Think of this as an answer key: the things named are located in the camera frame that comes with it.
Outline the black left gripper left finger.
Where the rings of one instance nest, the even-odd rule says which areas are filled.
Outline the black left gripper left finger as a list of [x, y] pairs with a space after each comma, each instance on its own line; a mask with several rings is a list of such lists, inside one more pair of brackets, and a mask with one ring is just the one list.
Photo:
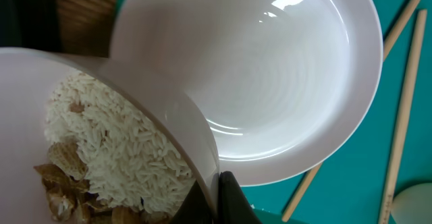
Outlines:
[[198, 182], [191, 187], [169, 224], [212, 224], [213, 217]]

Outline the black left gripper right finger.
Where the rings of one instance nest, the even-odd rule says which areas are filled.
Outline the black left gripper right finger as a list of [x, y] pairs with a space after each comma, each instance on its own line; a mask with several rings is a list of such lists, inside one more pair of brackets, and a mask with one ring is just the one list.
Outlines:
[[219, 175], [218, 213], [222, 224], [261, 224], [230, 171]]

